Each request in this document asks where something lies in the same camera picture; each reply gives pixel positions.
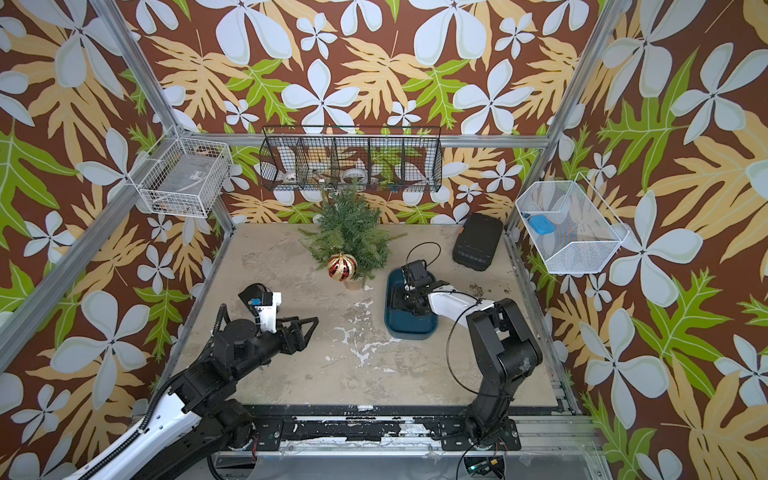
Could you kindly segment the red gold striped ornament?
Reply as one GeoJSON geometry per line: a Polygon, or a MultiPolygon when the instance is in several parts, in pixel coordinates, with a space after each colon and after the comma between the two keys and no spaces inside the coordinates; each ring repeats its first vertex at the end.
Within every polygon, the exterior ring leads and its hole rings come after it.
{"type": "Polygon", "coordinates": [[[357,271],[356,258],[347,253],[338,253],[330,257],[327,262],[327,272],[331,279],[345,282],[352,279],[357,271]]]}

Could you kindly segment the small green christmas tree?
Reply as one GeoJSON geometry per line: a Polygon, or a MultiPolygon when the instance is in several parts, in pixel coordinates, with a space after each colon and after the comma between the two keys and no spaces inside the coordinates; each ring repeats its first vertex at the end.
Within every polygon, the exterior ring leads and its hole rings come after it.
{"type": "Polygon", "coordinates": [[[316,226],[299,230],[302,245],[327,274],[332,255],[353,255],[357,260],[355,276],[337,282],[349,290],[361,290],[376,271],[387,265],[390,243],[397,238],[381,226],[380,217],[381,211],[353,188],[325,191],[316,226]]]}

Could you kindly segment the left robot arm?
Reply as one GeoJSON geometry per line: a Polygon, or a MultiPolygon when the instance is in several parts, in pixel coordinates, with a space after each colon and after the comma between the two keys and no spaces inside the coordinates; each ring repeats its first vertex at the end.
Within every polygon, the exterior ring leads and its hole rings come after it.
{"type": "Polygon", "coordinates": [[[319,320],[278,317],[278,294],[258,284],[240,298],[252,318],[233,320],[221,305],[200,355],[168,378],[141,419],[72,478],[177,479],[201,461],[212,465],[223,451],[256,451],[259,428],[234,399],[237,385],[276,355],[303,351],[319,320]]]}

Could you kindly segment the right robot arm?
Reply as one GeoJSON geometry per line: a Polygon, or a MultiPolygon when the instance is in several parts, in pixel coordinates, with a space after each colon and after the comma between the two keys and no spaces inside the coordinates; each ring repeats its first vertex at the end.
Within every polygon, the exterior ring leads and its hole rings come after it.
{"type": "Polygon", "coordinates": [[[435,314],[465,324],[482,380],[473,393],[464,431],[477,447],[513,436],[509,408],[517,389],[543,361],[541,348],[518,305],[509,298],[479,299],[438,280],[425,260],[401,267],[404,285],[390,304],[414,316],[435,314]]]}

